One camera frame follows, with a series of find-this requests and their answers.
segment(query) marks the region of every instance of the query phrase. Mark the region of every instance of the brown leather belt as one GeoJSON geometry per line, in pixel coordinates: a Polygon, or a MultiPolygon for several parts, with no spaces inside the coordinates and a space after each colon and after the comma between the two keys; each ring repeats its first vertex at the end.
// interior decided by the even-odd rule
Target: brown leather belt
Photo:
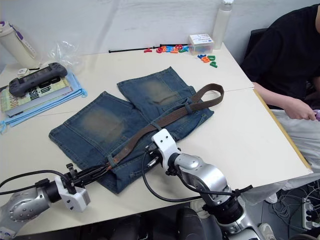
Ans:
{"type": "MultiPolygon", "coordinates": [[[[195,95],[193,95],[190,98],[193,103],[185,104],[185,106],[158,119],[157,121],[155,121],[155,125],[159,126],[160,128],[163,128],[188,114],[215,106],[222,101],[222,99],[224,98],[224,93],[224,88],[221,85],[215,83],[208,84],[201,88],[198,92],[195,93],[195,95]],[[204,96],[204,94],[208,91],[217,91],[220,93],[220,96],[209,101],[199,102],[201,98],[204,96]]],[[[130,138],[129,142],[124,146],[124,148],[115,157],[112,158],[113,163],[116,165],[122,159],[128,156],[136,146],[139,139],[142,138],[145,134],[150,133],[154,130],[157,130],[157,128],[154,125],[149,124],[142,128],[140,131],[138,131],[133,137],[130,138]]],[[[109,163],[107,165],[107,170],[110,170],[112,166],[109,163]]]]}

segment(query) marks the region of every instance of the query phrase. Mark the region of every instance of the belt loop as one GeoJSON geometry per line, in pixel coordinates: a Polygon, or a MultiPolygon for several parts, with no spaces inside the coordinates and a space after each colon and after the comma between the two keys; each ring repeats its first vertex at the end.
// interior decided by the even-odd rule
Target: belt loop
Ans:
{"type": "Polygon", "coordinates": [[[184,107],[187,110],[188,114],[192,114],[193,112],[191,110],[191,107],[190,107],[189,103],[192,103],[192,100],[190,98],[187,98],[185,103],[184,103],[184,107]]]}
{"type": "Polygon", "coordinates": [[[106,156],[106,158],[108,159],[108,162],[109,162],[109,164],[110,164],[110,166],[111,166],[112,168],[114,168],[115,166],[117,166],[117,164],[115,163],[114,158],[111,156],[111,154],[108,155],[108,156],[106,156]]]}
{"type": "Polygon", "coordinates": [[[154,126],[158,131],[162,130],[162,127],[160,127],[155,121],[150,122],[150,125],[154,126]]]}

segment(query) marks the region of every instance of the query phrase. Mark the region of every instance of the denim shorts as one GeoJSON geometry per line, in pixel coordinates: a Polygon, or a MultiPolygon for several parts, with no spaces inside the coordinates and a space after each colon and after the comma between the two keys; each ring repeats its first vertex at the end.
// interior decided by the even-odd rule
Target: denim shorts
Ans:
{"type": "MultiPolygon", "coordinates": [[[[140,129],[153,121],[191,103],[196,92],[171,68],[117,84],[129,100],[119,99],[106,91],[94,101],[56,127],[49,138],[81,169],[108,163],[140,129]]],[[[207,109],[188,114],[165,128],[179,141],[201,125],[213,111],[207,109]]],[[[156,131],[143,136],[133,149],[99,183],[120,193],[141,176],[145,146],[152,143],[156,131]]]]}

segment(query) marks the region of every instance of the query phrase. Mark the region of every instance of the blue cloth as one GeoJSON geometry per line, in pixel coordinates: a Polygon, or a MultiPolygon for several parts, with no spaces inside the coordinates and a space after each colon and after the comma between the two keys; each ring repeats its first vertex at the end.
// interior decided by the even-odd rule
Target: blue cloth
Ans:
{"type": "Polygon", "coordinates": [[[32,118],[48,109],[54,108],[55,106],[63,104],[64,102],[73,99],[79,95],[82,95],[83,97],[86,97],[88,95],[87,92],[81,87],[76,76],[72,72],[68,72],[68,74],[65,77],[72,88],[72,92],[69,92],[66,95],[62,95],[55,101],[50,101],[38,107],[34,107],[30,111],[23,112],[13,117],[8,117],[7,119],[0,121],[0,134],[4,132],[8,124],[10,125],[10,127],[14,127],[29,118],[32,118]]]}
{"type": "MultiPolygon", "coordinates": [[[[120,193],[141,176],[145,146],[156,131],[143,136],[134,150],[117,165],[113,157],[146,125],[190,103],[196,91],[170,67],[148,76],[117,84],[124,101],[107,92],[53,129],[49,137],[81,169],[109,162],[113,168],[99,182],[120,193]]],[[[188,114],[165,128],[178,141],[206,121],[213,112],[203,109],[188,114]]],[[[147,155],[146,164],[151,160],[147,155]]]]}

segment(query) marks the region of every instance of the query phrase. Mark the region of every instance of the power strip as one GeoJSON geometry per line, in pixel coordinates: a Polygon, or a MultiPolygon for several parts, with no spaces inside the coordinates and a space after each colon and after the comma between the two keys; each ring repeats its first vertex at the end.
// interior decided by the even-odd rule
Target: power strip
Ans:
{"type": "Polygon", "coordinates": [[[303,204],[302,204],[302,227],[307,230],[311,230],[313,228],[320,227],[319,223],[307,220],[307,217],[311,217],[310,215],[307,214],[307,211],[311,212],[312,210],[315,209],[313,204],[310,201],[308,201],[308,199],[305,197],[302,198],[302,201],[303,201],[303,204]]]}

